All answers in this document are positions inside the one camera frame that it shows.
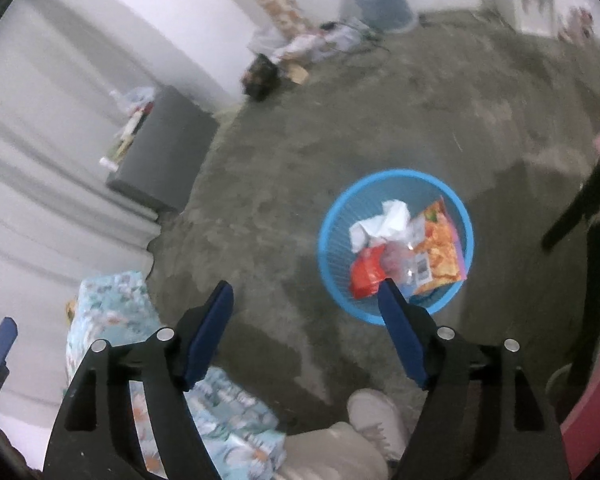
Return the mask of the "clutter on cabinet top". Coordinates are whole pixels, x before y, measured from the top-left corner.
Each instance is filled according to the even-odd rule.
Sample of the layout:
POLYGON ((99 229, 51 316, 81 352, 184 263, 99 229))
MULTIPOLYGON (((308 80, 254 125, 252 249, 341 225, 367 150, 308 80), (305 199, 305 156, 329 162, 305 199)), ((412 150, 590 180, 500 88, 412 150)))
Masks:
POLYGON ((157 89, 155 87, 135 87, 126 93, 111 90, 109 95, 125 117, 125 123, 114 135, 114 142, 107 153, 99 159, 99 165, 109 172, 116 172, 132 146, 140 126, 143 125, 154 107, 157 89))

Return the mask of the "blue trash basket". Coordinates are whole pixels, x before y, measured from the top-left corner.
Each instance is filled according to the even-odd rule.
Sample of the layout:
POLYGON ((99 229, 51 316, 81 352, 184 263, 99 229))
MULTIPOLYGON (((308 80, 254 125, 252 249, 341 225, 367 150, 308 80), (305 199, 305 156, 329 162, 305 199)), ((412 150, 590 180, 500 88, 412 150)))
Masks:
POLYGON ((465 268, 475 255, 474 228, 458 195, 443 181, 413 169, 389 169, 358 180, 335 200, 317 237, 317 265, 322 283, 347 314, 368 324, 384 324, 375 298, 357 300, 350 294, 351 252, 349 228, 354 222, 381 213, 386 200, 402 200, 412 214, 418 214, 438 198, 445 202, 460 237, 465 268))

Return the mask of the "red snack wrapper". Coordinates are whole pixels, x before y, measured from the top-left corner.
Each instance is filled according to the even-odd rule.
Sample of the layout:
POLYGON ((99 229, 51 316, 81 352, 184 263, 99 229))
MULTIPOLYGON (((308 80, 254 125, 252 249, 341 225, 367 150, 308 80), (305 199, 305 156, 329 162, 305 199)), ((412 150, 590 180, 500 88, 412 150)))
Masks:
POLYGON ((386 245, 366 247, 361 250, 350 266, 349 290, 356 299, 375 296, 380 284, 390 278, 384 266, 386 245))

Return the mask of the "orange chip bag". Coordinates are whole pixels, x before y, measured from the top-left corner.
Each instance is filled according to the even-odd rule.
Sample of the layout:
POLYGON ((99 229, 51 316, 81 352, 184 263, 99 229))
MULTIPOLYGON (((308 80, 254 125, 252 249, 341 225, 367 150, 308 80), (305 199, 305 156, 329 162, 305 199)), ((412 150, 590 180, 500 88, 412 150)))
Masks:
POLYGON ((442 197, 410 221, 410 230, 408 242, 416 260, 415 295, 464 281, 460 236, 442 197))

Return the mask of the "dark bag on floor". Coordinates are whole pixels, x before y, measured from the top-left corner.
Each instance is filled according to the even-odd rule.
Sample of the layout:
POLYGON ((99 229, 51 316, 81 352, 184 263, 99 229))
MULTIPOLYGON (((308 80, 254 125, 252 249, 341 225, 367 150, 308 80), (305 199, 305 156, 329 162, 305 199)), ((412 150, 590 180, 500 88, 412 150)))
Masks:
POLYGON ((242 75, 244 95, 254 102, 265 100, 279 84, 279 68, 264 54, 258 54, 242 75))

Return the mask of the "white shoe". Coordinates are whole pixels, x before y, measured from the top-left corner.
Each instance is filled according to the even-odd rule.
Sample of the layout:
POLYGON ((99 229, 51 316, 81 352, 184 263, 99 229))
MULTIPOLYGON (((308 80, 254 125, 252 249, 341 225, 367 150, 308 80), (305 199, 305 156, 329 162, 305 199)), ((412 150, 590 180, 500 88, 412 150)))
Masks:
POLYGON ((397 463, 407 448, 410 433, 396 404, 378 390, 360 389, 347 402, 349 424, 384 456, 397 463))

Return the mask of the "grey curtain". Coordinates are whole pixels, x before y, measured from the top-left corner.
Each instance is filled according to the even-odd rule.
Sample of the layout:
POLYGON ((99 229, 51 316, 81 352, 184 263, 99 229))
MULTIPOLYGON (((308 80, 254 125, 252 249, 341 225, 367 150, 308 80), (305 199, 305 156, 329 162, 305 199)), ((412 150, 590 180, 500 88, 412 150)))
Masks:
POLYGON ((19 330, 0 413, 52 424, 66 384, 65 305, 92 276, 146 272, 155 214, 106 187, 118 94, 151 76, 60 0, 0 21, 0 322, 19 330))

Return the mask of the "floral tablecloth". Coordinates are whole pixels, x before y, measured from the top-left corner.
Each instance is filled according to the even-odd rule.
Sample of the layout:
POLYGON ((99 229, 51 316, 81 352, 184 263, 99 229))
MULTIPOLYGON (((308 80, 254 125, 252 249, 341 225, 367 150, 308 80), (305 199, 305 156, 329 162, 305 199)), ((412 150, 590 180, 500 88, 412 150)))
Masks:
POLYGON ((271 479, 285 436, 261 400, 212 365, 233 313, 219 282, 174 327, 140 272, 80 285, 68 389, 44 472, 54 479, 271 479))

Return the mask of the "dark grey cabinet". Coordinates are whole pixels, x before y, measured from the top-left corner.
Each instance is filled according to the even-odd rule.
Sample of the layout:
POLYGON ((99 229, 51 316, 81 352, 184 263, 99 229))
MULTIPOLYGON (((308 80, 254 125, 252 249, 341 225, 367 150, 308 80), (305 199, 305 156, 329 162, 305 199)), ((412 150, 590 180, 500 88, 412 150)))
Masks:
POLYGON ((210 113, 163 88, 106 185, 154 211, 181 212, 218 129, 210 113))

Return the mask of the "crumpled white paper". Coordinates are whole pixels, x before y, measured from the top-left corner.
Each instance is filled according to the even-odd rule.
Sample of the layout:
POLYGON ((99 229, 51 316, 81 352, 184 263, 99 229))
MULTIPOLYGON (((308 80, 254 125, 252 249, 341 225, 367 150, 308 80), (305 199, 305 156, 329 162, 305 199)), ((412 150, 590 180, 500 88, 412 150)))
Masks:
POLYGON ((390 242, 404 242, 410 236, 408 225, 411 214, 407 204, 402 200, 386 200, 381 206, 381 214, 358 220, 350 226, 349 240, 352 254, 390 242))

